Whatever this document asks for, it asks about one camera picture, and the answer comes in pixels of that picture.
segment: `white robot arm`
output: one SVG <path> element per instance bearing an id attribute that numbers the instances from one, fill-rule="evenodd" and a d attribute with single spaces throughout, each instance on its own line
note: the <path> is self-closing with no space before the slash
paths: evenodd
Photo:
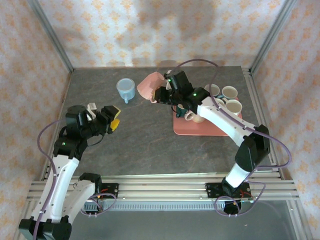
<path id="1" fill-rule="evenodd" d="M 208 91 L 202 87 L 193 88 L 184 71 L 174 69 L 164 77 L 170 87 L 162 86 L 155 91 L 154 99 L 157 103 L 182 105 L 184 109 L 200 115 L 219 127 L 239 147 L 235 155 L 235 164 L 222 180 L 221 185 L 221 191 L 224 195 L 232 197 L 248 175 L 270 153 L 269 139 L 248 129 L 254 129 L 267 135 L 269 134 L 268 129 L 264 125 L 256 127 L 254 124 L 240 119 L 222 105 L 218 104 L 217 107 Z M 239 126 L 232 119 L 241 122 L 245 127 Z"/>
<path id="2" fill-rule="evenodd" d="M 66 126 L 54 143 L 52 163 L 56 172 L 51 169 L 31 218 L 22 219 L 19 224 L 19 230 L 27 240 L 34 239 L 35 230 L 38 240 L 69 239 L 77 214 L 92 195 L 101 193 L 103 185 L 100 175 L 84 173 L 66 198 L 70 181 L 88 147 L 87 140 L 113 133 L 119 124 L 116 119 L 119 113 L 115 106 L 105 106 L 99 112 L 95 104 L 89 104 L 88 109 L 82 105 L 68 108 Z"/>

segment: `gray countertop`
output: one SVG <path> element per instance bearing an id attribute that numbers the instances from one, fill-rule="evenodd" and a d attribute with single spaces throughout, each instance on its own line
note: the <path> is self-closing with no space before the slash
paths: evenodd
<path id="1" fill-rule="evenodd" d="M 120 124 L 98 145 L 88 147 L 74 176 L 83 172 L 110 175 L 180 174 L 228 172 L 235 163 L 236 144 L 224 136 L 180 136 L 173 130 L 173 113 L 169 105 L 151 104 L 136 91 L 129 104 L 120 98 L 116 84 L 131 78 L 137 86 L 147 75 L 169 68 L 96 68 L 76 69 L 63 106 L 63 116 L 72 105 L 96 103 L 115 105 L 122 110 Z M 193 87 L 211 82 L 214 67 L 182 67 Z M 243 105 L 244 120 L 258 124 L 243 71 L 240 66 L 221 68 L 216 85 L 234 86 Z M 99 140 L 89 140 L 92 144 Z"/>

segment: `blue measuring cup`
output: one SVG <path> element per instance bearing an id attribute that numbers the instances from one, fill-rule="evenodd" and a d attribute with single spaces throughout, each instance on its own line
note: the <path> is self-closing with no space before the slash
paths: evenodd
<path id="1" fill-rule="evenodd" d="M 123 78 L 116 83 L 120 97 L 127 104 L 136 95 L 135 82 L 130 78 Z"/>

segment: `white mug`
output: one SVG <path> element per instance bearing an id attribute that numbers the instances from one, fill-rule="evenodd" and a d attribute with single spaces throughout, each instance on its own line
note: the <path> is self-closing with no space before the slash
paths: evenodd
<path id="1" fill-rule="evenodd" d="M 210 93 L 209 84 L 205 85 L 204 89 Z M 215 84 L 211 84 L 211 93 L 212 93 L 212 96 L 214 97 L 218 96 L 220 93 L 220 88 Z"/>
<path id="2" fill-rule="evenodd" d="M 238 91 L 233 86 L 225 86 L 222 88 L 222 95 L 227 99 L 235 99 L 238 96 Z"/>
<path id="3" fill-rule="evenodd" d="M 194 121 L 195 123 L 199 124 L 199 123 L 202 123 L 205 118 L 203 118 L 202 116 L 199 116 L 198 114 L 195 114 L 194 112 L 192 111 L 188 111 L 185 115 L 184 115 L 184 119 L 186 121 Z"/>
<path id="4" fill-rule="evenodd" d="M 238 116 L 242 110 L 242 104 L 235 99 L 228 100 L 225 107 L 236 116 Z"/>
<path id="5" fill-rule="evenodd" d="M 219 98 L 214 98 L 214 100 L 215 100 L 218 104 L 220 104 L 222 107 L 225 106 L 225 102 L 222 101 L 221 99 L 219 99 Z"/>

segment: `floral wallpaper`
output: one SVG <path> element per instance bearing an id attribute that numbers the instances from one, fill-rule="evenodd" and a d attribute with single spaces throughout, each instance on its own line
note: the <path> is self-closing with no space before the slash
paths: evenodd
<path id="1" fill-rule="evenodd" d="M 291 150 L 289 174 L 314 239 L 320 239 L 319 9 L 319 0 L 297 1 L 254 78 L 272 134 Z"/>
<path id="2" fill-rule="evenodd" d="M 68 71 L 26 0 L 0 3 L 0 32 L 0 233 L 11 240 L 44 166 L 38 133 L 58 117 Z"/>
<path id="3" fill-rule="evenodd" d="M 251 67 L 285 0 L 39 0 L 72 65 Z"/>

